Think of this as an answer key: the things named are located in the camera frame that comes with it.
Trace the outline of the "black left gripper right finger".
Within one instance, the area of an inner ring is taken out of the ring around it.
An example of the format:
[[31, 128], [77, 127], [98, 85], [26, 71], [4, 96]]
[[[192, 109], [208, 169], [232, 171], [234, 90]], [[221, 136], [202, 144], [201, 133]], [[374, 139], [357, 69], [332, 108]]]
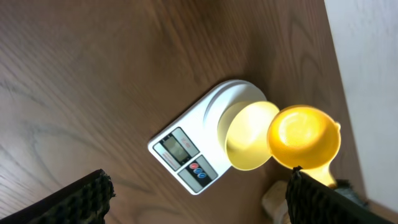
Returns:
[[295, 167], [285, 195], [292, 224], [390, 224], [371, 212], [347, 180], [329, 188]]

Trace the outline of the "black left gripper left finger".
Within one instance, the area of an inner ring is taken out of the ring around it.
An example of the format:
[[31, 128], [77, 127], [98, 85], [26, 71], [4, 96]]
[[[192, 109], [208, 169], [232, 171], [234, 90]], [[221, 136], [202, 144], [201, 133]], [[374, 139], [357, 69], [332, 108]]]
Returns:
[[115, 197], [110, 176], [96, 170], [31, 206], [1, 219], [1, 224], [104, 224]]

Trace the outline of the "yellow measuring scoop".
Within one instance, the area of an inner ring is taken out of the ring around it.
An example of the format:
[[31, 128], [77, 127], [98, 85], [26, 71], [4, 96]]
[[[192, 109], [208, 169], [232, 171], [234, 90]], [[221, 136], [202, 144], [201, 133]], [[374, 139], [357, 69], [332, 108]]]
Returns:
[[302, 171], [329, 187], [337, 187], [330, 164], [341, 146], [341, 125], [307, 105], [290, 106], [272, 120], [267, 132], [272, 157], [286, 168]]

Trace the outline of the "pale yellow bowl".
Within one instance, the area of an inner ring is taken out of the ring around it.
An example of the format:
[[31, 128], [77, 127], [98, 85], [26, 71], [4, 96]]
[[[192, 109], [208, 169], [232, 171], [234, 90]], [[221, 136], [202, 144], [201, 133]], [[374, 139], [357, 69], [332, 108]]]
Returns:
[[269, 101], [242, 101], [221, 115], [218, 141], [235, 169], [254, 170], [272, 157], [267, 132], [278, 113]]

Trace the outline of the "white digital kitchen scale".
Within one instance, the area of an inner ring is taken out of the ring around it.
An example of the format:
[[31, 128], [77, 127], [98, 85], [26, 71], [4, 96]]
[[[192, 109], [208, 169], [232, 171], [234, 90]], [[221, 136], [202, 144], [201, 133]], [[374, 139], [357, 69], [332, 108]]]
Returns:
[[236, 103], [265, 100], [250, 82], [222, 82], [153, 137], [148, 150], [188, 192], [198, 195], [231, 167], [218, 135], [224, 112]]

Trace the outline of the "clear plastic container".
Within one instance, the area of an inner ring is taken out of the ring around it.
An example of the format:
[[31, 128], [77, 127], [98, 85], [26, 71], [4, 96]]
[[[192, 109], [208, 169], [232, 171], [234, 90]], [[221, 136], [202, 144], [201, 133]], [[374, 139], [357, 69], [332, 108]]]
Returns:
[[273, 224], [291, 224], [285, 194], [287, 182], [274, 183], [262, 197], [262, 207], [272, 219]]

